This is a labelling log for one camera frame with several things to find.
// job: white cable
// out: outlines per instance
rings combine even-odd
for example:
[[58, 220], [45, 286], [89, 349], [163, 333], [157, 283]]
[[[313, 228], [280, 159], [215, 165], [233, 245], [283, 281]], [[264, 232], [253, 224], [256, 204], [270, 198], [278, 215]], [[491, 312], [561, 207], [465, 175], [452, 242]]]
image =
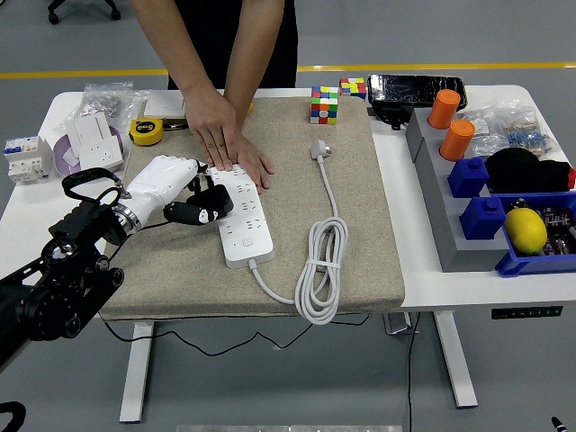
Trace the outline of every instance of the white cable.
[[[348, 242], [348, 226], [344, 220], [338, 217], [336, 200], [324, 168], [324, 158], [318, 155], [317, 160], [334, 216], [318, 221], [310, 228], [308, 260], [296, 284], [294, 300], [285, 299], [268, 288], [258, 273], [256, 260], [250, 259], [248, 266], [260, 287], [270, 297], [278, 302], [294, 304], [298, 313], [306, 320], [312, 324], [324, 325], [331, 322], [338, 311], [340, 270]], [[319, 281], [318, 286], [314, 287], [314, 276], [317, 272], [322, 271], [324, 272], [324, 277]], [[326, 300], [322, 301], [318, 298], [318, 295], [325, 287], [328, 288], [328, 292]]]

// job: lemon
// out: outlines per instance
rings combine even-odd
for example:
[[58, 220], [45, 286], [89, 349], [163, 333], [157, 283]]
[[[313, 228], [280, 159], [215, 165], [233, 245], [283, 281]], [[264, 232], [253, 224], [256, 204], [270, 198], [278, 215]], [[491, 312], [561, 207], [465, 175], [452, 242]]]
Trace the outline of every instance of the lemon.
[[523, 254], [533, 255], [546, 243], [544, 222], [532, 209], [520, 208], [506, 214], [504, 228], [514, 248]]

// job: yellow tape measure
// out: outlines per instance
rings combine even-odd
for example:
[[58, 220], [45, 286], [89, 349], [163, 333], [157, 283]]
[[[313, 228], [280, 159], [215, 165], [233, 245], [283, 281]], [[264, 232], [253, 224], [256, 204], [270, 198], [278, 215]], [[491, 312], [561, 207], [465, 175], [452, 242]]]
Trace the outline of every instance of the yellow tape measure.
[[162, 119], [134, 119], [129, 135], [134, 144], [153, 146], [164, 138], [164, 122]]

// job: plastic bag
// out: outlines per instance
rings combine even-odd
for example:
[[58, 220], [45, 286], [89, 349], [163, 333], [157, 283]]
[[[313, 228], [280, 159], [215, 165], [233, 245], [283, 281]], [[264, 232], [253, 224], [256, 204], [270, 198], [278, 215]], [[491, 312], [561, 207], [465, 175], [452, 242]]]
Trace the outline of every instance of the plastic bag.
[[119, 132], [128, 131], [131, 120], [139, 116], [142, 104], [149, 95], [148, 91], [132, 91], [132, 86], [132, 82], [87, 84], [78, 108], [71, 112], [55, 130], [62, 135], [66, 134], [67, 121], [104, 113], [109, 126]]
[[558, 146], [541, 128], [536, 108], [519, 101], [491, 101], [480, 110], [460, 112], [458, 117], [474, 123], [471, 149], [481, 158], [509, 147], [528, 149], [540, 158]]
[[509, 147], [504, 131], [497, 118], [498, 102], [490, 101], [480, 110], [460, 112], [457, 117], [474, 123], [476, 132], [470, 142], [470, 149], [476, 157], [487, 158], [498, 150]]

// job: gray floor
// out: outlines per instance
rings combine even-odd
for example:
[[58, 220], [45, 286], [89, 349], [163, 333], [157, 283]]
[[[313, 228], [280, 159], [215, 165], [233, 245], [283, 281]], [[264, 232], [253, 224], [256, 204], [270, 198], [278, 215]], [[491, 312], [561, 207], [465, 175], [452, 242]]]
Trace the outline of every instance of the gray floor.
[[[104, 2], [69, 1], [58, 9], [58, 26], [48, 23], [47, 4], [6, 0], [0, 7], [0, 73], [162, 68], [127, 1], [117, 2], [119, 22], [109, 21]], [[571, 1], [297, 0], [297, 11], [301, 65], [576, 60]], [[394, 71], [403, 72], [525, 87], [569, 159], [576, 159], [572, 69]], [[341, 75], [300, 73], [298, 85], [337, 82]], [[136, 88], [166, 85], [164, 76], [0, 80], [0, 142], [35, 134], [59, 93], [80, 91], [87, 82], [125, 80]], [[5, 172], [0, 162], [0, 210], [12, 191]], [[573, 306], [556, 319], [493, 321], [487, 308], [459, 310], [455, 318], [480, 406], [455, 408], [434, 321], [424, 313], [413, 352], [413, 430], [536, 432], [554, 430], [551, 416], [576, 428]], [[131, 333], [127, 323], [115, 327]], [[284, 344], [305, 327], [296, 318], [194, 319], [159, 329], [176, 329], [217, 352], [256, 331]], [[385, 335], [379, 315], [362, 327], [313, 328], [285, 350], [259, 338], [214, 358], [166, 337], [153, 346], [142, 423], [120, 425], [130, 347], [95, 321], [77, 339], [29, 347], [0, 375], [0, 400], [26, 405], [28, 431], [174, 431], [181, 424], [406, 427], [409, 342]], [[0, 417], [0, 427], [6, 422]]]

